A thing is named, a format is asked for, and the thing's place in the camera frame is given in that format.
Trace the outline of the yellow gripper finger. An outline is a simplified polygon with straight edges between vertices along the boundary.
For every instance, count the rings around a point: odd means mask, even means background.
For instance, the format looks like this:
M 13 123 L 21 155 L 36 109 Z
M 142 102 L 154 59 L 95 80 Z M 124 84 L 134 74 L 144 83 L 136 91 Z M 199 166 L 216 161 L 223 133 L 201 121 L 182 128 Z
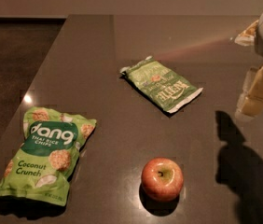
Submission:
M 246 73 L 235 111 L 236 119 L 254 119 L 263 111 L 263 65 Z
M 251 23 L 245 30 L 239 33 L 235 38 L 235 43 L 241 46 L 253 46 L 255 44 L 257 26 L 258 20 Z

